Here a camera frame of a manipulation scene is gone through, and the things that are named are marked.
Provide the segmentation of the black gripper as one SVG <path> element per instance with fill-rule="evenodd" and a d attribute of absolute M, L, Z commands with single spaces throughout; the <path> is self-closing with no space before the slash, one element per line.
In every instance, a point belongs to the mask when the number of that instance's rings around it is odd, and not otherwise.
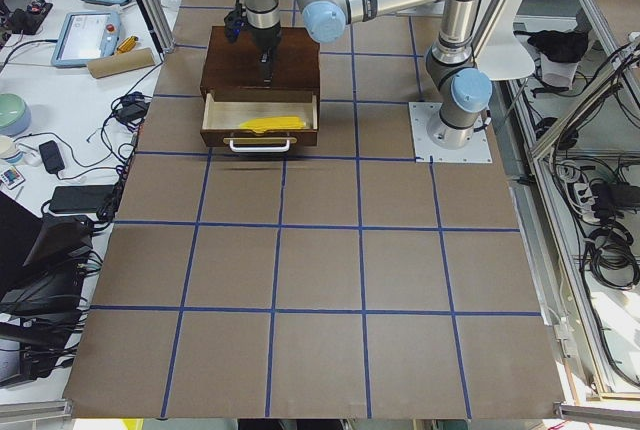
<path fill-rule="evenodd" d="M 259 58 L 259 74 L 263 84 L 270 85 L 273 79 L 274 52 L 281 42 L 281 24 L 276 23 L 269 28 L 257 28 L 249 23 L 246 9 L 236 4 L 224 18 L 224 34 L 230 44 L 234 44 L 242 31 L 248 31 L 261 55 Z"/>

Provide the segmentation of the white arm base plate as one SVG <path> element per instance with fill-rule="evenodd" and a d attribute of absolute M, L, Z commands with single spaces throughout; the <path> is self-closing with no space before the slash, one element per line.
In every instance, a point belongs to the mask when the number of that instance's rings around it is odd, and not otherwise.
<path fill-rule="evenodd" d="M 491 151 L 477 115 L 468 129 L 457 130 L 440 121 L 439 102 L 409 102 L 415 160 L 420 163 L 490 164 Z"/>

